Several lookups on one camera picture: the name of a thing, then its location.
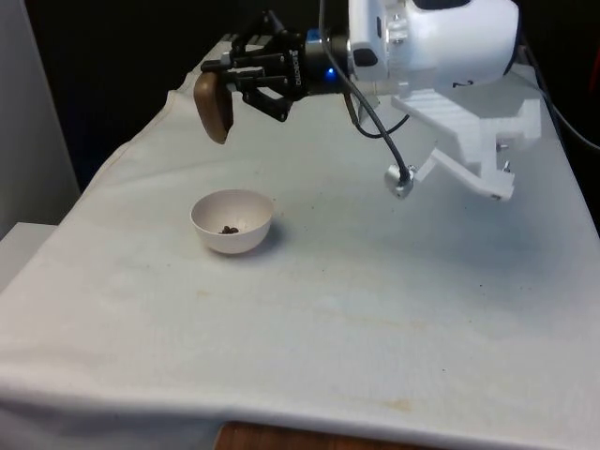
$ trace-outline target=wooden floor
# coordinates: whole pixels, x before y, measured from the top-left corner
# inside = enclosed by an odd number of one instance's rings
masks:
[[[426,450],[424,447],[368,441],[295,429],[230,423],[223,426],[215,450]]]

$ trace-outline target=black background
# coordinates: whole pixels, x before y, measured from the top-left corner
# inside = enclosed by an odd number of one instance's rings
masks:
[[[25,3],[82,188],[120,144],[158,113],[167,92],[183,82],[222,35],[239,30],[263,8],[272,8],[287,26],[298,29],[316,26],[319,10],[318,0]],[[518,3],[524,32],[555,103],[584,135],[600,142],[600,85],[595,93],[588,92],[600,46],[600,2]],[[347,0],[328,4],[328,24],[344,24]],[[563,136],[600,229],[600,154],[566,131]]]

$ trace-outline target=white 3d-printed bracket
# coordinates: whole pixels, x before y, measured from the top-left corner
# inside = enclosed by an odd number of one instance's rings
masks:
[[[478,117],[433,89],[413,91],[408,98],[393,97],[392,105],[455,136],[460,148],[461,162],[434,148],[416,181],[422,182],[439,166],[469,189],[495,200],[508,201],[515,191],[515,176],[508,167],[498,167],[499,145],[510,142],[511,149],[523,149],[542,137],[539,99],[525,100],[516,116],[504,118]]]

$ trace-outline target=cable connector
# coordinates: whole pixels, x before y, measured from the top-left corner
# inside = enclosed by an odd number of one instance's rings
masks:
[[[414,176],[417,173],[417,169],[414,166],[409,166],[408,170],[411,176],[409,179],[402,180],[399,167],[392,165],[387,170],[384,177],[387,188],[394,196],[401,200],[404,200],[411,195],[414,188]]]

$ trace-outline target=brown gripper pad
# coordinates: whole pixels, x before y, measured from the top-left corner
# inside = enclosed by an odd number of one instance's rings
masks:
[[[232,93],[227,86],[216,73],[203,73],[194,86],[194,100],[210,139],[225,143],[233,126]]]

